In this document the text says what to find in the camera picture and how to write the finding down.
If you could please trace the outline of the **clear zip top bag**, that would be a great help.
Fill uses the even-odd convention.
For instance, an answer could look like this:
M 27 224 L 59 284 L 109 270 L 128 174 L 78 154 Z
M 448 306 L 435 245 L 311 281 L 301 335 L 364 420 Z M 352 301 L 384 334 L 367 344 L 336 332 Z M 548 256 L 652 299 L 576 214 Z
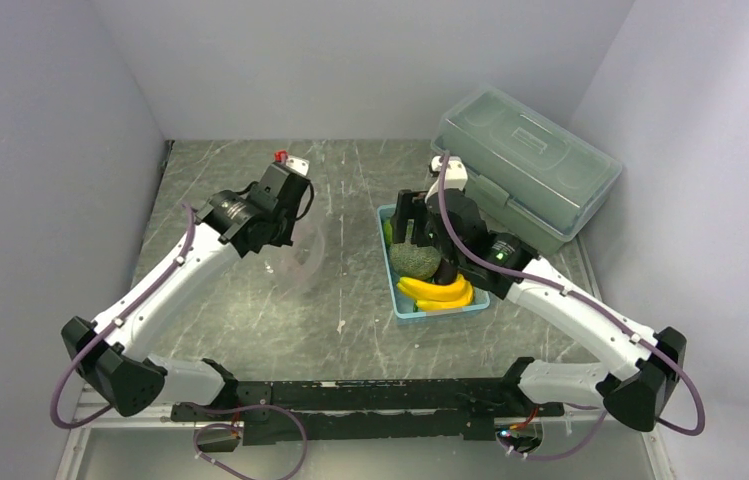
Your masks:
M 299 295 L 315 285 L 326 250 L 324 222 L 326 216 L 318 211 L 296 223 L 292 246 L 270 247 L 265 269 L 280 296 Z

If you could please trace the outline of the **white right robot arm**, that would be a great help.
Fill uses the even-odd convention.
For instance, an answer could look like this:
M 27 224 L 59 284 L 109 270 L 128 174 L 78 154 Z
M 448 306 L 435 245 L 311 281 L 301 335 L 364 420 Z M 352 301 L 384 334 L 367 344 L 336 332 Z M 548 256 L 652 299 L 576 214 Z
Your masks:
M 401 190 L 384 239 L 397 289 L 423 312 L 469 306 L 484 291 L 531 311 L 585 347 L 592 364 L 555 365 L 522 357 L 502 379 L 507 411 L 538 404 L 602 408 L 623 425 L 649 432 L 683 380 L 687 339 L 655 331 L 598 301 L 514 235 L 487 228 L 461 191 Z

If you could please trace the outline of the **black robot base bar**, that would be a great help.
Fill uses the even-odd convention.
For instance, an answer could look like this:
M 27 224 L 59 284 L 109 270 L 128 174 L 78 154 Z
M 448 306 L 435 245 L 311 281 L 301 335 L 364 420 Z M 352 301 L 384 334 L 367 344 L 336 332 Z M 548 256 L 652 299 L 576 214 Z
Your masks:
M 247 446 L 310 440 L 460 437 L 491 441 L 528 416 L 560 417 L 559 403 L 535 406 L 497 378 L 242 381 L 231 400 L 207 411 L 176 404 L 180 423 L 231 421 Z

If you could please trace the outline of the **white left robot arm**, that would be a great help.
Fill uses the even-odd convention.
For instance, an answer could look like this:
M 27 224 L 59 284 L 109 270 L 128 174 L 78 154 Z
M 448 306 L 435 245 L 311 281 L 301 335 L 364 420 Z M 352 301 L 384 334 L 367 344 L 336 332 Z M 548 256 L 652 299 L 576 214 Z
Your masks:
M 92 320 L 70 319 L 61 338 L 71 358 L 59 382 L 77 374 L 106 401 L 134 416 L 157 403 L 188 403 L 222 420 L 239 404 L 238 381 L 219 363 L 152 354 L 155 339 L 207 282 L 264 247 L 292 245 L 295 224 L 314 199 L 308 161 L 276 158 L 260 180 L 185 208 L 187 227 L 173 249 L 127 294 Z

